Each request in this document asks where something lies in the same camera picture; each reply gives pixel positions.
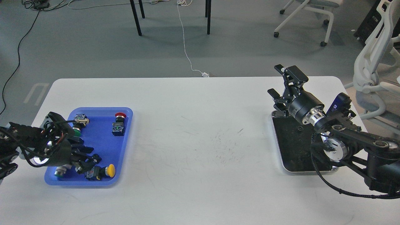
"blue tray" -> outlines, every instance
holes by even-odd
[[[114,136],[111,133],[112,123],[115,122],[115,114],[118,112],[126,114],[124,136]],[[132,110],[126,107],[81,107],[73,110],[68,120],[73,120],[76,114],[86,114],[90,120],[89,124],[81,130],[81,138],[85,141],[84,145],[94,148],[89,155],[100,155],[102,160],[97,166],[105,167],[114,164],[115,176],[104,177],[100,181],[89,181],[83,174],[75,172],[75,167],[72,167],[64,177],[58,178],[54,176],[57,167],[48,167],[44,174],[45,182],[49,185],[64,186],[107,186],[115,183],[121,174],[126,142],[133,118]]]

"white office chair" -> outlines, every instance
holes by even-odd
[[[382,0],[377,11],[382,19],[354,63],[353,83],[345,87],[355,87],[357,103],[365,109],[360,114],[362,120],[400,134],[400,54],[393,48],[393,42],[400,38],[391,38],[394,23],[400,17],[400,0]],[[396,59],[394,65],[379,63],[388,47]]]
[[[297,2],[301,2],[300,6],[297,7],[274,31],[274,37],[279,37],[279,30],[296,15],[301,9],[321,13],[328,15],[328,19],[324,20],[324,24],[328,25],[328,30],[326,31],[325,40],[320,43],[322,47],[326,46],[329,40],[330,31],[332,30],[333,24],[333,9],[339,7],[343,0],[296,0]],[[279,12],[280,14],[284,14],[285,10],[294,2],[294,0],[290,0],[283,9]]]

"white cable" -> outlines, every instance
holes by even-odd
[[[55,8],[55,7],[57,7],[57,6],[61,5],[61,4],[63,4],[64,2],[65,2],[65,0],[63,0],[62,2],[60,2],[60,3],[59,3],[58,5],[56,5],[56,6],[52,6],[52,7],[49,7],[49,8],[42,9],[42,11],[47,11],[47,10],[53,9],[53,8]]]
[[[150,4],[157,4],[159,2],[169,2],[170,0],[151,0],[150,2],[143,2],[143,3],[150,3]],[[100,7],[100,6],[118,6],[118,5],[130,5],[130,3],[121,3],[121,4],[109,4],[109,5],[99,5],[99,6],[91,6],[91,7],[86,7],[86,8],[71,8],[70,4],[73,2],[73,0],[71,0],[68,3],[68,8],[70,9],[88,9],[88,8],[94,8],[94,7]]]
[[[200,73],[201,73],[201,75],[202,75],[203,77],[209,77],[209,75],[208,75],[207,73],[205,73],[205,72],[201,72],[200,70],[194,70],[194,69],[193,69],[193,67],[192,67],[192,61],[189,59],[189,57],[188,57],[188,54],[186,53],[186,45],[185,45],[185,30],[183,29],[183,23],[182,23],[182,19],[180,18],[180,12],[179,12],[179,1],[180,1],[180,0],[178,0],[178,2],[177,2],[177,4],[176,4],[176,8],[178,9],[178,14],[179,14],[179,20],[180,20],[180,24],[182,25],[182,33],[183,33],[183,49],[184,49],[184,51],[185,51],[186,58],[188,58],[188,60],[189,60],[189,62],[190,62],[190,68],[191,68],[191,70],[192,70],[192,71],[198,71],[198,72],[200,72]]]
[[[170,0],[151,0],[150,4],[157,4],[159,2],[169,2]]]
[[[189,6],[192,2],[193,2],[193,0],[191,0],[190,3],[188,4],[188,3],[186,2],[186,0],[177,0],[176,3],[177,3],[178,5],[180,5],[180,6],[186,7],[186,6]]]

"white table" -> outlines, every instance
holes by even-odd
[[[46,168],[18,159],[20,167],[0,186],[0,224],[399,224],[399,200],[348,197],[318,176],[284,172],[270,88],[282,92],[283,79],[56,81],[33,126],[49,111],[64,117],[84,106],[134,111],[121,176],[108,188],[49,186]],[[304,88],[326,108],[345,91],[334,77],[310,77]],[[348,168],[326,178],[371,194]]]

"black chair leg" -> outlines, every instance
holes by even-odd
[[[210,34],[210,24],[211,24],[211,0],[208,0],[208,9],[207,9],[207,34]]]
[[[139,0],[140,12],[142,13],[142,18],[144,19],[144,10],[143,10],[143,2]]]
[[[136,13],[136,7],[135,7],[135,3],[133,2],[133,0],[130,0],[130,6],[132,7],[133,17],[135,18],[136,28],[138,29],[138,35],[141,36],[142,31],[140,29],[138,14]]]
[[[208,0],[206,0],[206,18],[208,16]]]

